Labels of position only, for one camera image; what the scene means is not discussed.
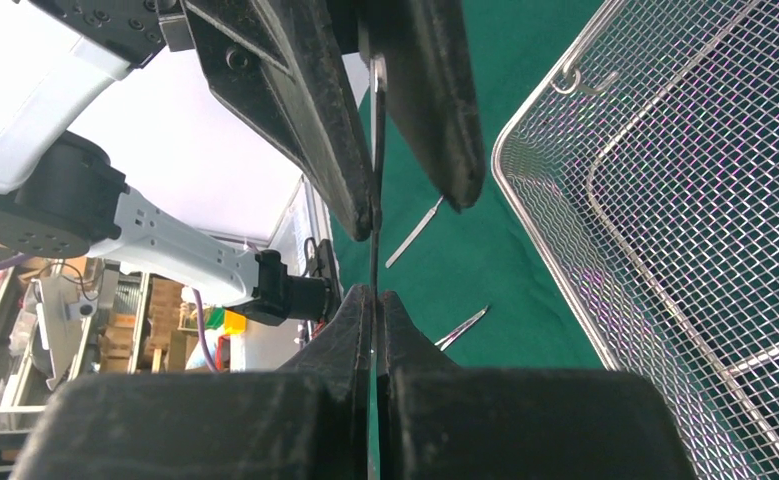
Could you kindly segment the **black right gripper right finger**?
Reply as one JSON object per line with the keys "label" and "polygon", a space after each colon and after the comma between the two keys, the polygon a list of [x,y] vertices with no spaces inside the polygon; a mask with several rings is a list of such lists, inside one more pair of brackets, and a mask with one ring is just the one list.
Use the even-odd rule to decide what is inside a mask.
{"label": "black right gripper right finger", "polygon": [[399,295],[378,308],[384,479],[690,479],[662,395],[603,369],[462,367]]}

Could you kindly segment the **long steel probe rod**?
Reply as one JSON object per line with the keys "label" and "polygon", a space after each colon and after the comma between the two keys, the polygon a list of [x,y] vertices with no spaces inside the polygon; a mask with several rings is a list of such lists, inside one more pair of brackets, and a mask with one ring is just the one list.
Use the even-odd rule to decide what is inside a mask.
{"label": "long steel probe rod", "polygon": [[414,227],[414,229],[406,236],[403,242],[386,260],[385,262],[386,268],[391,268],[399,260],[399,258],[409,249],[412,243],[420,236],[420,234],[425,230],[428,224],[437,215],[439,207],[443,203],[444,199],[445,199],[444,196],[440,196],[439,199],[436,201],[436,203],[422,216],[422,218]]}

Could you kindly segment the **metal mesh instrument tray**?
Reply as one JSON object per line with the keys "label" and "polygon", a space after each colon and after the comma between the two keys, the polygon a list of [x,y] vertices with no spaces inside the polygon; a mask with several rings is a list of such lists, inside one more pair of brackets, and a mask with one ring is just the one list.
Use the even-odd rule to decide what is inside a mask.
{"label": "metal mesh instrument tray", "polygon": [[601,362],[702,479],[779,479],[779,1],[607,1],[492,173]]}

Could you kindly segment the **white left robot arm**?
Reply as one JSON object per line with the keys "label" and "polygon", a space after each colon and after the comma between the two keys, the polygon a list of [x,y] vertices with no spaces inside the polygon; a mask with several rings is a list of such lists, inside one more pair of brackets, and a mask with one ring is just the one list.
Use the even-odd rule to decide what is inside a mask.
{"label": "white left robot arm", "polygon": [[70,131],[111,84],[182,41],[212,96],[296,165],[347,234],[376,241],[385,126],[471,207],[484,148],[458,1],[18,1],[0,23],[0,244],[145,267],[265,325],[329,320],[333,270],[289,273],[166,214]]}

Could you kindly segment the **steel ring-handled hemostat clamp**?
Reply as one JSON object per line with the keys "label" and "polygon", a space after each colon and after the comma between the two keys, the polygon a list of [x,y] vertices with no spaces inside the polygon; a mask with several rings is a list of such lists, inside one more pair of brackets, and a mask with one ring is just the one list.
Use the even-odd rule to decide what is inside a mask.
{"label": "steel ring-handled hemostat clamp", "polygon": [[463,336],[468,330],[475,326],[489,311],[490,304],[484,306],[481,310],[474,315],[464,320],[460,325],[454,328],[443,338],[437,340],[434,345],[440,350],[447,350],[456,340]]}

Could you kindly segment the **green surgical drape cloth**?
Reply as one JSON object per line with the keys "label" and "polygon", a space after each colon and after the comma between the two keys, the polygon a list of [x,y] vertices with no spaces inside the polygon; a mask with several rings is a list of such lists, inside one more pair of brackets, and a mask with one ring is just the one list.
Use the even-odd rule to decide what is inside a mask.
{"label": "green surgical drape cloth", "polygon": [[[595,1],[464,3],[486,152],[598,7]],[[485,179],[470,209],[456,213],[441,205],[409,249],[385,267],[437,200],[437,190],[389,125],[380,290],[396,292],[415,325],[433,340],[490,304],[448,349],[460,365],[597,367],[597,354],[492,178]]]}

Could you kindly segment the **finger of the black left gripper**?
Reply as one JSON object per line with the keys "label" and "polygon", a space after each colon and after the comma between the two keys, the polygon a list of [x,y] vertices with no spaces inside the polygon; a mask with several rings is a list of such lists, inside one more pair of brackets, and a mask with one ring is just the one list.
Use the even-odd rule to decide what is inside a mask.
{"label": "finger of the black left gripper", "polygon": [[485,149],[462,4],[360,1],[360,46],[385,62],[388,114],[456,211],[479,199]]}
{"label": "finger of the black left gripper", "polygon": [[372,231],[368,144],[343,62],[349,1],[186,1],[213,96],[311,181],[345,232]]}

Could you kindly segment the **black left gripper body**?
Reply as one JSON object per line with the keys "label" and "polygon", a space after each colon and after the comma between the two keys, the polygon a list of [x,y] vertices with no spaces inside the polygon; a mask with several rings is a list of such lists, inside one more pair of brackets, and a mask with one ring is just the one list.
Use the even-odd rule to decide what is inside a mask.
{"label": "black left gripper body", "polygon": [[146,66],[163,49],[195,48],[179,0],[33,0],[31,4],[133,67]]}

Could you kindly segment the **steel scalpel handle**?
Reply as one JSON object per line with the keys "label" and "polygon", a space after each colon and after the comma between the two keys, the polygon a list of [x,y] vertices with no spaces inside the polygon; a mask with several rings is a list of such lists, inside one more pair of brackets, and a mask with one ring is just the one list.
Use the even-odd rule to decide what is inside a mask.
{"label": "steel scalpel handle", "polygon": [[375,183],[374,197],[372,200],[372,235],[370,247],[370,286],[374,297],[378,296],[379,275],[379,249],[380,235],[383,222],[382,213],[382,185],[385,165],[386,147],[386,94],[387,94],[387,68],[385,58],[376,55],[370,59],[370,100],[371,100],[371,147],[373,177]]}

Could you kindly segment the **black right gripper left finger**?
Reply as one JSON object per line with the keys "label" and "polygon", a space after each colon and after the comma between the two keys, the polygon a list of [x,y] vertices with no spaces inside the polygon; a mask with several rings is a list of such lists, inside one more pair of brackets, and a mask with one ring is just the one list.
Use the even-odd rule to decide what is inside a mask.
{"label": "black right gripper left finger", "polygon": [[61,387],[16,479],[364,479],[375,296],[274,370],[101,374]]}

